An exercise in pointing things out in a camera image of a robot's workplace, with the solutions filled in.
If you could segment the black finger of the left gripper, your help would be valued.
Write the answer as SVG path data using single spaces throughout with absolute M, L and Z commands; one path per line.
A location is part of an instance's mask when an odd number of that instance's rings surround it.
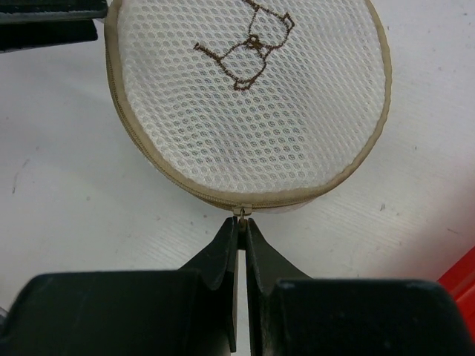
M 2 1 L 1 51 L 96 41 L 94 20 L 107 12 L 103 0 Z

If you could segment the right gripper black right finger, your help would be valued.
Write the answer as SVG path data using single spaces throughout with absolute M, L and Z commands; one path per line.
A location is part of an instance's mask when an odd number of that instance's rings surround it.
M 314 355 L 315 281 L 266 241 L 257 223 L 245 234 L 253 355 Z

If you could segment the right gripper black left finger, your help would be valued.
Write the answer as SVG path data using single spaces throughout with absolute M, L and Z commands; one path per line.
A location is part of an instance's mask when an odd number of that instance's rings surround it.
M 235 352 L 238 219 L 227 218 L 212 241 L 179 270 L 197 276 L 187 351 Z

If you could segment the white mesh laundry bag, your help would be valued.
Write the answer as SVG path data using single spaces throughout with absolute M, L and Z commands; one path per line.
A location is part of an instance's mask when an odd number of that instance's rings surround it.
M 234 214 L 331 191 L 387 121 L 390 48 L 371 1 L 113 1 L 104 36 L 133 143 Z

